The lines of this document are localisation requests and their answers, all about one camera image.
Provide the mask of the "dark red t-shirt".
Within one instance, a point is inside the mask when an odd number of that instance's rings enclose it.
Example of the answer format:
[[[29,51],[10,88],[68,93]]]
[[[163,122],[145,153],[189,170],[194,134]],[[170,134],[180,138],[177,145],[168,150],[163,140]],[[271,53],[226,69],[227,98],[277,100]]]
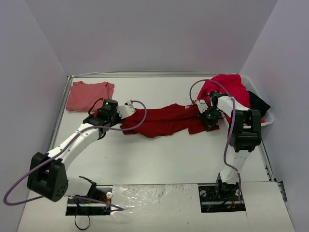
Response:
[[[196,106],[172,104],[160,109],[148,109],[145,121],[137,128],[123,131],[124,135],[140,134],[147,138],[171,136],[188,130],[190,135],[205,131]]]

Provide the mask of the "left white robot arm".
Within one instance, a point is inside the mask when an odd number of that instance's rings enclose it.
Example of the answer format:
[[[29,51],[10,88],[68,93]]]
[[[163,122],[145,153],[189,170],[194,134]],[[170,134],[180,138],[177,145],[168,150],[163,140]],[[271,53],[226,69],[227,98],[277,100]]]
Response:
[[[90,144],[121,121],[117,107],[117,101],[105,99],[102,107],[89,114],[67,140],[45,154],[36,153],[31,160],[27,187],[53,202],[75,195],[86,202],[94,201],[100,193],[96,182],[82,176],[68,177],[67,169]]]

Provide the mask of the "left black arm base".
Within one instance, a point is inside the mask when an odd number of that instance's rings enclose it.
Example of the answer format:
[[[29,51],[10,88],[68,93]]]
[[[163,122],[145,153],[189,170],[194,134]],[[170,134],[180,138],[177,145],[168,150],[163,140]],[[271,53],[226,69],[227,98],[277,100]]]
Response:
[[[68,178],[66,216],[107,216],[112,209],[112,186],[98,185],[84,176]]]

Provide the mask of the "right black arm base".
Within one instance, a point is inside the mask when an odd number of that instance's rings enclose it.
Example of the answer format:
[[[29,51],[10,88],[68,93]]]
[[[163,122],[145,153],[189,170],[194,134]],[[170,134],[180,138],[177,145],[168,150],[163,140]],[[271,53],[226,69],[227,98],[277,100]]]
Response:
[[[246,211],[238,183],[226,184],[217,180],[216,183],[198,184],[198,193],[202,213]]]

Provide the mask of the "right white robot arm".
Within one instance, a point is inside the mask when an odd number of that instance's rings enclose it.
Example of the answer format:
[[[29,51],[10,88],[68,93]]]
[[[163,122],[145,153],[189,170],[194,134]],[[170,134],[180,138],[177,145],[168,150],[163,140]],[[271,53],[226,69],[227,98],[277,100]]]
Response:
[[[224,167],[219,172],[214,194],[224,200],[231,195],[230,185],[240,186],[240,172],[248,156],[261,143],[261,114],[240,104],[228,94],[210,93],[210,102],[197,100],[199,117],[206,131],[213,129],[224,114],[230,118],[224,150]]]

